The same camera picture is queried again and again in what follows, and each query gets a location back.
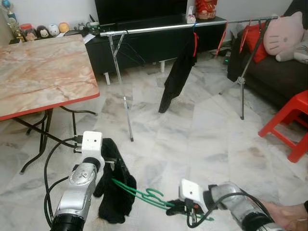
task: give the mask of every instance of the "television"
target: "television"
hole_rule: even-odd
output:
[[[187,0],[95,0],[101,25],[186,13]]]

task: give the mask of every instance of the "tv cabinet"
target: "tv cabinet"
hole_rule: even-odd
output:
[[[211,21],[222,21],[225,19],[216,17]],[[155,21],[135,21],[125,22],[117,25],[103,28],[105,31],[115,31],[123,29],[139,29],[157,26],[170,26],[184,24],[184,18],[173,20],[168,24],[163,24],[160,19],[159,23]],[[199,36],[199,51],[208,51],[218,47],[225,25],[213,25],[196,27],[195,31]],[[143,64],[150,64],[163,60],[176,58],[184,48],[189,32],[192,28],[167,30],[142,34],[125,35],[121,48],[118,52],[117,59],[120,69],[135,67]],[[118,43],[120,36],[114,37],[115,45]],[[90,62],[94,73],[105,74],[108,77],[109,72],[114,72],[115,65],[107,37],[95,37],[86,44]]]

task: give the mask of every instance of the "toy figure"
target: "toy figure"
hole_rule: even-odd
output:
[[[13,18],[17,22],[16,16],[13,12],[13,7],[14,6],[13,6],[13,4],[10,3],[10,1],[2,0],[1,8],[7,12],[8,18]]]
[[[27,36],[25,38],[27,41],[34,41],[37,39],[37,37],[31,31],[27,33]]]
[[[37,35],[39,38],[47,39],[47,38],[52,38],[50,35],[47,27],[45,26],[38,26],[37,27]]]
[[[196,17],[211,19],[216,17],[215,6],[218,0],[196,0]]]
[[[60,23],[59,29],[60,29],[61,33],[65,33],[67,31],[69,31],[69,25],[67,23]]]
[[[56,37],[60,33],[59,27],[56,24],[50,24],[48,30],[53,37]]]

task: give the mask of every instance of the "marble-pattern tabletop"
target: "marble-pattern tabletop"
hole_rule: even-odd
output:
[[[81,35],[0,46],[0,120],[99,96]]]

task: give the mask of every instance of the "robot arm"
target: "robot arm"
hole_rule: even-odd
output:
[[[206,213],[216,202],[221,200],[217,208],[230,210],[234,220],[242,228],[243,231],[285,231],[279,225],[275,224],[272,218],[260,209],[255,203],[243,195],[243,191],[235,184],[227,182],[222,185],[211,185],[208,191],[205,191],[198,184],[182,179],[180,183],[180,200],[184,201],[188,210],[188,214],[194,215],[196,212],[193,207],[187,206],[199,205],[203,212]],[[196,217],[192,217],[193,225],[196,227]]]
[[[68,186],[55,212],[51,231],[83,230],[98,173],[103,174],[102,142],[100,132],[84,132],[81,146],[83,161],[68,178]]]

